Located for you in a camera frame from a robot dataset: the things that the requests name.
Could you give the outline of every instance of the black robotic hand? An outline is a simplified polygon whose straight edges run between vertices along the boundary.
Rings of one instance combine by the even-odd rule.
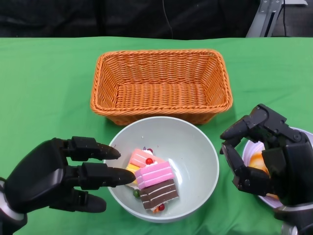
[[[221,135],[225,140],[221,153],[225,154],[234,174],[233,183],[240,191],[278,195],[284,206],[274,210],[275,217],[287,222],[282,233],[313,234],[313,149],[307,135],[290,128],[286,120],[259,104]],[[234,148],[242,138],[264,143],[262,156],[269,176],[244,165]]]
[[[69,212],[104,212],[106,202],[82,190],[116,187],[135,180],[130,171],[108,167],[103,163],[83,163],[69,166],[73,161],[89,158],[113,160],[120,153],[93,138],[54,138],[32,150],[16,166],[10,176],[0,179],[0,235],[10,235],[27,223],[27,213],[50,207]]]

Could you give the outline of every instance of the basket rim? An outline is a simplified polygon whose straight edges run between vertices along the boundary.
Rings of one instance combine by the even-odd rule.
[[[225,89],[225,102],[218,105],[201,105],[201,106],[150,106],[150,107],[123,107],[123,108],[106,108],[98,103],[98,88],[100,83],[100,68],[105,59],[121,54],[193,54],[208,53],[214,54],[218,58],[218,65],[223,69],[223,88]],[[219,113],[228,110],[233,103],[233,97],[230,90],[229,76],[222,55],[213,49],[170,49],[170,50],[121,50],[106,52],[99,56],[97,66],[94,73],[93,86],[91,90],[90,107],[99,115],[103,116],[132,116],[132,115],[159,115],[159,114],[205,114]]]

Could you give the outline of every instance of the chocolate cake slice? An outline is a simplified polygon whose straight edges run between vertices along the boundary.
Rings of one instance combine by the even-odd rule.
[[[145,209],[154,210],[160,204],[178,197],[174,180],[166,180],[139,191]]]

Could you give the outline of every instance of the food on plate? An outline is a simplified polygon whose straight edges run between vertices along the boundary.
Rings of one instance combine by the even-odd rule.
[[[146,160],[148,158],[151,158],[154,162],[158,163],[164,162],[164,160],[162,160],[161,158],[152,155],[151,151],[149,150],[135,149],[132,153],[129,163],[143,168],[147,165]]]
[[[174,180],[172,179],[141,189],[139,193],[143,207],[152,211],[156,209],[158,211],[164,210],[164,203],[179,197]]]
[[[179,197],[170,163],[154,156],[152,149],[135,149],[126,169],[136,176],[127,186],[134,189],[134,197],[141,199],[145,209],[161,212],[165,203]]]
[[[133,165],[133,164],[128,164],[126,169],[131,171],[133,174],[135,174],[135,172],[138,171],[140,168],[138,166]],[[137,180],[134,180],[130,184],[127,184],[127,186],[132,187],[132,188],[138,188]]]
[[[264,160],[263,160],[263,157],[262,157],[262,152],[256,152],[252,155],[252,157],[250,159],[249,167],[260,169],[262,171],[265,171],[265,173],[267,175],[269,175],[268,168],[266,167]],[[268,193],[267,196],[270,196],[270,197],[278,200],[277,195]]]
[[[135,176],[139,189],[174,178],[169,162],[148,165],[136,171]]]

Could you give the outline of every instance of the green candy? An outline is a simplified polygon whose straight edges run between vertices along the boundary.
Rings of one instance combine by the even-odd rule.
[[[133,191],[133,195],[134,195],[135,198],[139,198],[139,197],[140,197],[139,190],[138,190],[138,189],[135,189],[135,190]]]

